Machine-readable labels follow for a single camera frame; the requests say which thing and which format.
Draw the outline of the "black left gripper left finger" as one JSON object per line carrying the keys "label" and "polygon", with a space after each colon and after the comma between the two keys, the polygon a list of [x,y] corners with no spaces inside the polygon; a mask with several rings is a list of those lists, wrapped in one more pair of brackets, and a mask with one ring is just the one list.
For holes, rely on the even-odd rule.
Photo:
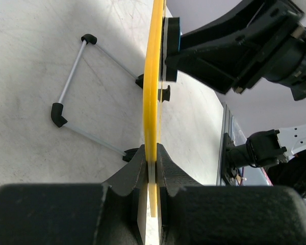
{"label": "black left gripper left finger", "polygon": [[0,244],[144,244],[143,146],[102,183],[0,186]]}

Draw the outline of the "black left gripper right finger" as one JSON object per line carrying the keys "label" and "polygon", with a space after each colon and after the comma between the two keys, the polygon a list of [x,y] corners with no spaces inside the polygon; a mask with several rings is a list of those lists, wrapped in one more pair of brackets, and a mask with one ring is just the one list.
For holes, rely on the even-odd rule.
{"label": "black left gripper right finger", "polygon": [[282,186],[204,186],[157,146],[160,244],[306,244],[306,204]]}

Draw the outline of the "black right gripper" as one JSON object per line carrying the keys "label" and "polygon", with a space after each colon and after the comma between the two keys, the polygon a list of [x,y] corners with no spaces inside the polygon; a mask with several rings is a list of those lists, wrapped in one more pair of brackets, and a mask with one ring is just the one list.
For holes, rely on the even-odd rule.
{"label": "black right gripper", "polygon": [[239,80],[202,58],[169,56],[165,64],[222,94],[231,88],[242,93],[260,78],[300,94],[306,82],[306,28],[299,23],[304,15],[295,1],[241,1],[220,18],[181,36],[181,55],[248,53],[238,65]]}

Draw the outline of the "blue black whiteboard eraser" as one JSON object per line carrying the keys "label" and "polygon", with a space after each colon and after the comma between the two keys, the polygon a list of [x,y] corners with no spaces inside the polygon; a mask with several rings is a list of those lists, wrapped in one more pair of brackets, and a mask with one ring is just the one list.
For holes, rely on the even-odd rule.
{"label": "blue black whiteboard eraser", "polygon": [[179,17],[165,17],[162,28],[161,78],[166,82],[176,82],[177,70],[165,64],[168,56],[176,54],[180,49],[181,30]]}

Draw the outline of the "yellow framed whiteboard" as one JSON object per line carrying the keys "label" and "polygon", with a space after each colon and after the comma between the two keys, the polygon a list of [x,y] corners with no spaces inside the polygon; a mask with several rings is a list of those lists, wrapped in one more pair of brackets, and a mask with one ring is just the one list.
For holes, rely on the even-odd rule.
{"label": "yellow framed whiteboard", "polygon": [[163,21],[166,16],[166,1],[153,1],[149,36],[143,76],[143,132],[145,159],[148,169],[148,197],[150,215],[158,218],[158,186],[156,183],[157,146],[161,139],[161,110],[158,100],[162,99],[159,91],[161,50],[163,41]]}

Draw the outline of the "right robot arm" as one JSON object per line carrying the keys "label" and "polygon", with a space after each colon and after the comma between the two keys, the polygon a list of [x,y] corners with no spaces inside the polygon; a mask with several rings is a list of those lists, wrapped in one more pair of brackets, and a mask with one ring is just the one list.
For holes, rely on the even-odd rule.
{"label": "right robot arm", "polygon": [[[304,12],[293,1],[241,1],[217,20],[181,34],[177,17],[162,25],[162,78],[183,72],[213,90],[241,94],[260,79],[306,98]],[[235,146],[225,133],[220,175],[226,185],[242,182],[241,169],[266,171],[273,185],[306,198],[306,125],[260,131]]]}

